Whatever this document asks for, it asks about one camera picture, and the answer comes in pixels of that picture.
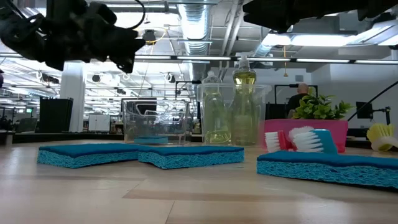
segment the clear plastic bin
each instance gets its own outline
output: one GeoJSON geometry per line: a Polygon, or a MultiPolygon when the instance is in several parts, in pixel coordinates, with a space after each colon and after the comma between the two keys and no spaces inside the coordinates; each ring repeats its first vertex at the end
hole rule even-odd
{"type": "Polygon", "coordinates": [[[189,102],[123,100],[124,142],[185,144],[189,102]]]}
{"type": "Polygon", "coordinates": [[[261,134],[264,134],[266,117],[266,96],[271,91],[269,85],[235,85],[227,83],[206,83],[198,85],[197,100],[201,106],[202,137],[205,144],[222,145],[262,145],[261,134]],[[243,101],[249,99],[250,112],[247,116],[238,114],[248,104],[243,101]],[[237,141],[240,138],[250,138],[250,142],[237,141]]]}

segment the clear plastic container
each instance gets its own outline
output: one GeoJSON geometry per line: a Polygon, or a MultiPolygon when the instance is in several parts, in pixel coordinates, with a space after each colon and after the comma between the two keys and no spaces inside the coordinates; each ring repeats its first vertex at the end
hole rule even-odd
{"type": "Polygon", "coordinates": [[[185,144],[189,102],[181,100],[123,100],[124,142],[185,144]]]}
{"type": "Polygon", "coordinates": [[[253,134],[253,138],[255,139],[255,144],[262,145],[260,135],[258,133],[264,133],[264,127],[262,124],[264,123],[266,117],[266,96],[271,91],[271,86],[269,85],[235,85],[235,84],[227,84],[227,83],[206,83],[198,85],[197,88],[197,100],[200,102],[201,106],[201,123],[202,123],[202,133],[203,133],[203,142],[205,144],[214,144],[210,142],[211,138],[207,138],[207,136],[214,136],[214,125],[212,122],[217,122],[215,117],[223,116],[227,122],[227,129],[222,128],[222,134],[230,135],[228,141],[220,142],[219,144],[237,144],[239,145],[239,141],[234,141],[234,136],[239,135],[239,127],[237,127],[237,120],[239,118],[239,113],[233,111],[233,101],[235,95],[238,91],[246,91],[251,93],[251,101],[254,105],[254,112],[251,113],[252,116],[255,116],[251,119],[251,121],[256,121],[256,125],[252,126],[252,130],[250,130],[251,135],[253,134]],[[217,95],[221,96],[219,99],[223,100],[223,104],[220,105],[217,103],[218,109],[215,110],[212,108],[208,110],[206,108],[206,100],[208,99],[209,94],[214,95],[214,92],[217,92],[217,95]],[[209,113],[209,111],[220,111],[220,113],[224,114],[216,114],[213,112],[209,113]]]}

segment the sponge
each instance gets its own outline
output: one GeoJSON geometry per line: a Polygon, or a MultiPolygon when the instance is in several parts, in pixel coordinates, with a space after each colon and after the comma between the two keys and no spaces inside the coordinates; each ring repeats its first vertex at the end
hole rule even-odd
{"type": "Polygon", "coordinates": [[[244,149],[231,146],[146,147],[138,160],[161,169],[229,164],[244,160],[244,149]]]}
{"type": "Polygon", "coordinates": [[[278,151],[257,158],[257,173],[398,189],[398,159],[278,151]]]}
{"type": "Polygon", "coordinates": [[[42,146],[37,163],[60,167],[79,168],[117,161],[138,159],[138,149],[146,146],[133,144],[79,144],[42,146]]]}

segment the ceiling duct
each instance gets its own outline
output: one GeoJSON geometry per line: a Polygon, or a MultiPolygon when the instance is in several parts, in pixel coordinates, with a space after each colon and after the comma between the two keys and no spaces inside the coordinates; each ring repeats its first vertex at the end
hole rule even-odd
{"type": "MultiPolygon", "coordinates": [[[[209,36],[210,6],[202,4],[178,5],[181,16],[181,29],[184,39],[206,40],[209,36]]],[[[185,50],[188,55],[208,55],[209,43],[185,42],[185,50]]],[[[209,64],[190,63],[191,80],[203,80],[207,76],[209,64]]]]}

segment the wall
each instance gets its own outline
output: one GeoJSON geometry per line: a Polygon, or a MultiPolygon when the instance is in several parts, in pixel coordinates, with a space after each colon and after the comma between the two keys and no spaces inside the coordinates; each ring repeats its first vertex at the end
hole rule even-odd
{"type": "MultiPolygon", "coordinates": [[[[367,102],[383,89],[398,80],[397,66],[394,65],[325,65],[312,73],[312,81],[319,85],[323,95],[335,95],[333,103],[341,100],[355,106],[357,101],[367,102]]],[[[398,126],[398,86],[395,86],[373,104],[373,109],[391,107],[391,123],[398,126]]],[[[346,116],[348,119],[356,109],[346,116]]],[[[374,113],[374,121],[358,119],[349,122],[350,128],[369,127],[373,123],[386,123],[383,112],[374,113]]]]}
{"type": "MultiPolygon", "coordinates": [[[[218,68],[211,68],[212,71],[217,75],[218,68]]],[[[232,72],[236,70],[236,68],[229,68],[225,74],[223,83],[233,83],[232,72]]],[[[274,103],[274,85],[288,85],[294,84],[296,75],[303,75],[304,82],[307,84],[311,84],[311,73],[307,73],[303,68],[288,68],[287,74],[288,77],[284,77],[285,70],[279,69],[275,71],[274,69],[255,69],[257,74],[257,85],[271,85],[272,91],[267,95],[267,102],[274,103]]],[[[286,99],[290,98],[297,94],[297,89],[289,88],[289,87],[278,87],[277,89],[277,102],[278,103],[287,103],[286,99]]]]}

